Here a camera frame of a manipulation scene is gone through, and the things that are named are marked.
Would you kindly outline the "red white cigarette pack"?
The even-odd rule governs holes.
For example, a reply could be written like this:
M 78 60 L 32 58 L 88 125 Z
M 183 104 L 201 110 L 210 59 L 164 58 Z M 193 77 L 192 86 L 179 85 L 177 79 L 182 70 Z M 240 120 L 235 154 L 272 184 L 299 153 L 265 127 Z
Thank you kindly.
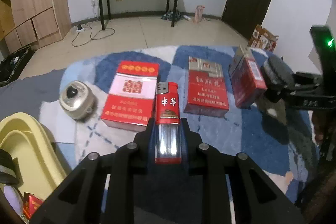
M 120 62 L 101 120 L 109 127 L 141 132 L 153 116 L 158 63 Z

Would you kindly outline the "beige Hello Kitty case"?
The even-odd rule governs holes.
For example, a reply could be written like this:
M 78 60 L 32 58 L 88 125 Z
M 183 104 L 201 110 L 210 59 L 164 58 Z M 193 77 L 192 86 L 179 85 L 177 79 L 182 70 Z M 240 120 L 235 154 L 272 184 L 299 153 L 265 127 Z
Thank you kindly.
M 64 112 L 74 120 L 82 120 L 92 113 L 95 96 L 90 87 L 81 81 L 72 81 L 60 93 L 59 103 Z

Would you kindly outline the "red lighter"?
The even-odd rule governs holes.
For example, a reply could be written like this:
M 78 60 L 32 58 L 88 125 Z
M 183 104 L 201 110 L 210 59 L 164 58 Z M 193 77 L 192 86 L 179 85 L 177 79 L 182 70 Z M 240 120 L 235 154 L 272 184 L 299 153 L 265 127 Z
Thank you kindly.
M 180 164 L 181 119 L 177 83 L 157 83 L 155 110 L 155 163 Z

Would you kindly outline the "blue white checkered rug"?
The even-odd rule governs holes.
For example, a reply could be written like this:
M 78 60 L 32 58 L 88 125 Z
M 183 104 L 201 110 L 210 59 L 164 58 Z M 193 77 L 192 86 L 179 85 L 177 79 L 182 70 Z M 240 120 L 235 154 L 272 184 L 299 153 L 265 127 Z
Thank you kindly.
M 75 121 L 61 108 L 59 101 L 43 102 L 39 121 L 51 133 L 71 168 L 96 151 L 112 153 L 133 140 L 135 133 L 109 127 L 100 118 L 117 67 L 124 60 L 159 64 L 159 78 L 178 84 L 180 115 L 204 142 L 220 152 L 247 153 L 295 201 L 299 192 L 316 174 L 319 149 L 307 111 L 271 103 L 260 97 L 247 109 L 237 108 L 228 67 L 236 52 L 234 47 L 167 46 L 137 51 L 111 53 L 70 65 L 58 82 L 57 92 L 72 81 L 89 86 L 96 97 L 96 108 L 83 121 Z M 186 112 L 189 58 L 219 63 L 223 68 L 229 110 L 221 117 L 214 110 Z

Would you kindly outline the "small red box in basin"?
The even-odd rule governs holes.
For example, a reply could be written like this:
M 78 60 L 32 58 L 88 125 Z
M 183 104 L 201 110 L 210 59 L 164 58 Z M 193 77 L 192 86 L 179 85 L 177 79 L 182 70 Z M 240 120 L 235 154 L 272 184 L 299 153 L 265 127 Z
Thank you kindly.
M 24 192 L 23 194 L 23 214 L 27 219 L 31 219 L 33 214 L 39 209 L 39 207 L 44 202 L 43 199 L 40 199 L 39 197 Z

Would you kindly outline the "yellow plastic basin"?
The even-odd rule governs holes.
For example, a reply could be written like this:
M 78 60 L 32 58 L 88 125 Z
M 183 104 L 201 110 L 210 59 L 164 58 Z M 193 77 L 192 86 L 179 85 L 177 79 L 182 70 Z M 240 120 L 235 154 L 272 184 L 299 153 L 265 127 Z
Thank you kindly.
M 1 193 L 18 215 L 25 194 L 44 201 L 66 178 L 43 126 L 26 113 L 1 121 Z

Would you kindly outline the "red silver cigarette pack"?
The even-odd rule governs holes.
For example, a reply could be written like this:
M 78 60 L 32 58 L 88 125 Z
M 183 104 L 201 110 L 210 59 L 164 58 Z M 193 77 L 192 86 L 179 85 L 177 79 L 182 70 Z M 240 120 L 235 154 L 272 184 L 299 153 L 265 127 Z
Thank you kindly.
M 213 61 L 189 57 L 184 112 L 224 117 L 229 111 L 222 66 Z

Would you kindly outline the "grey bed sheet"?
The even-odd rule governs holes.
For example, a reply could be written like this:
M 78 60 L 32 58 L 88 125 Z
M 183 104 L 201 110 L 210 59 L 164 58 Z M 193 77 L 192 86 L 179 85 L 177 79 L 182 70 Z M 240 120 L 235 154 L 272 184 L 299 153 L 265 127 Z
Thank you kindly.
M 1 119 L 15 113 L 26 113 L 39 119 L 42 103 L 58 100 L 64 71 L 52 70 L 50 73 L 26 77 L 1 87 Z

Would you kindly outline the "pink bag on floor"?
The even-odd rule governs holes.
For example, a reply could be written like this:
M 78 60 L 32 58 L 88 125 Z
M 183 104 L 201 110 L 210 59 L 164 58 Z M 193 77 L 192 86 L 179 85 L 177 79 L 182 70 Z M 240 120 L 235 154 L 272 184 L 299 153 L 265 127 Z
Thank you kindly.
M 203 11 L 205 7 L 202 5 L 198 5 L 195 9 L 195 14 L 194 14 L 194 23 L 199 23 L 202 21 L 203 17 Z

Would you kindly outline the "black open case on floor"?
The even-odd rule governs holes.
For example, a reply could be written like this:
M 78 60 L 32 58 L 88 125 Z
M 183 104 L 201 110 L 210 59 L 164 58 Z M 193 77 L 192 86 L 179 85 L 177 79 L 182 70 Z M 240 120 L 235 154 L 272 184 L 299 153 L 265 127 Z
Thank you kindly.
M 36 50 L 33 50 L 32 46 L 25 46 L 2 60 L 0 67 L 0 87 L 17 80 L 35 52 Z

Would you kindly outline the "dark cloth under table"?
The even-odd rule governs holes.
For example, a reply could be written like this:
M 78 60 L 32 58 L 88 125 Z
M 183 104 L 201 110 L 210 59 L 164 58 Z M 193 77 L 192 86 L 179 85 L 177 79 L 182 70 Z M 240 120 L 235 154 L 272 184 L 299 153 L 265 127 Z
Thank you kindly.
M 170 10 L 161 16 L 161 19 L 172 21 L 173 20 L 173 10 Z M 175 21 L 183 19 L 183 15 L 177 10 L 175 13 Z

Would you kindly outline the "wooden wardrobe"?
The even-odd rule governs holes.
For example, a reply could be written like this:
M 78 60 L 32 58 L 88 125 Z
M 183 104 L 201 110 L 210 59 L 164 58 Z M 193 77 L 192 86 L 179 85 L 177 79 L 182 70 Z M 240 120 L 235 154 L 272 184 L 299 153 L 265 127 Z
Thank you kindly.
M 10 53 L 63 40 L 70 29 L 67 0 L 1 0 L 1 40 Z

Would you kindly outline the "cardboard box by wall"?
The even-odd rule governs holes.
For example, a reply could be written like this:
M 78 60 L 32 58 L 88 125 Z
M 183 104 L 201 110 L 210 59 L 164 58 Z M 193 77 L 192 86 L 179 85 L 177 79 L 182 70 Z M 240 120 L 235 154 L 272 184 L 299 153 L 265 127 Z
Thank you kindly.
M 273 35 L 266 28 L 263 28 L 258 24 L 252 33 L 248 46 L 273 52 L 276 48 L 277 41 L 278 36 Z

